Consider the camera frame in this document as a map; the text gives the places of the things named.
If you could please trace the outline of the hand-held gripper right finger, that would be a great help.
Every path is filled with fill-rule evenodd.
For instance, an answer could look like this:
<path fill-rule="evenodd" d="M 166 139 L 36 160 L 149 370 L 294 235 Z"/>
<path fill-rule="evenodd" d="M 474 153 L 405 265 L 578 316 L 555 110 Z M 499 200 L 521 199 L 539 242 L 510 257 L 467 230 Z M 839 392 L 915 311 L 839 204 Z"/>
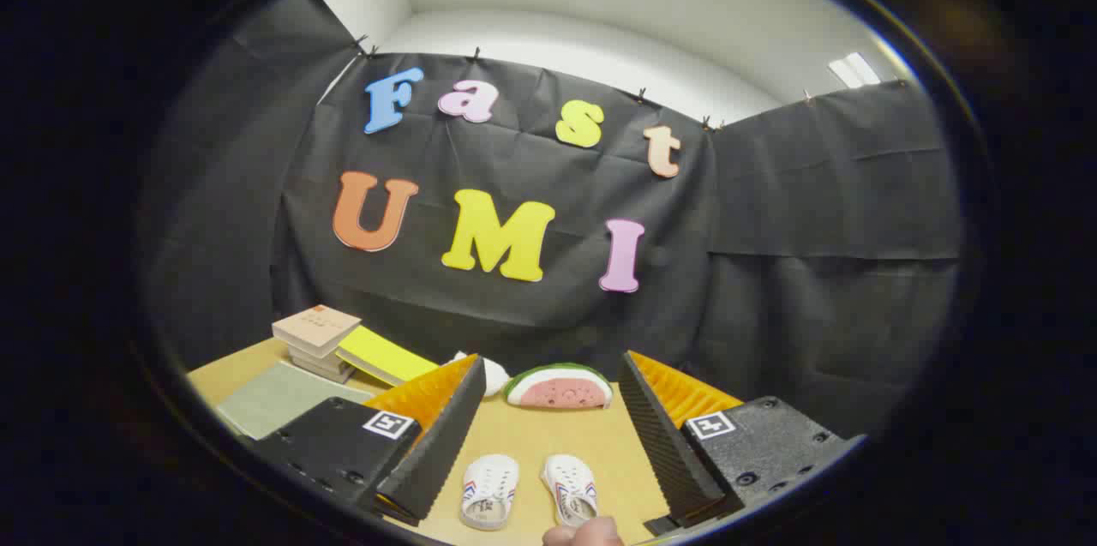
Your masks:
<path fill-rule="evenodd" d="M 748 517 L 866 443 L 774 395 L 740 401 L 637 351 L 623 354 L 619 389 L 668 507 L 646 523 L 657 537 Z"/>

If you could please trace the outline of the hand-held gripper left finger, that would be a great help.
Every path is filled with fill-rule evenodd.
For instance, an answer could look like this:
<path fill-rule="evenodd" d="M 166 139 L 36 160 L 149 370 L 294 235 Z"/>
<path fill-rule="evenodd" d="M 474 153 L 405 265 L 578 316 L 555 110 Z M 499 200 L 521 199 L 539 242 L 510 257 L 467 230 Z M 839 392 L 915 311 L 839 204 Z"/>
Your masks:
<path fill-rule="evenodd" d="M 416 525 L 446 484 L 485 389 L 485 359 L 473 354 L 364 403 L 326 398 L 252 451 L 336 507 Z"/>

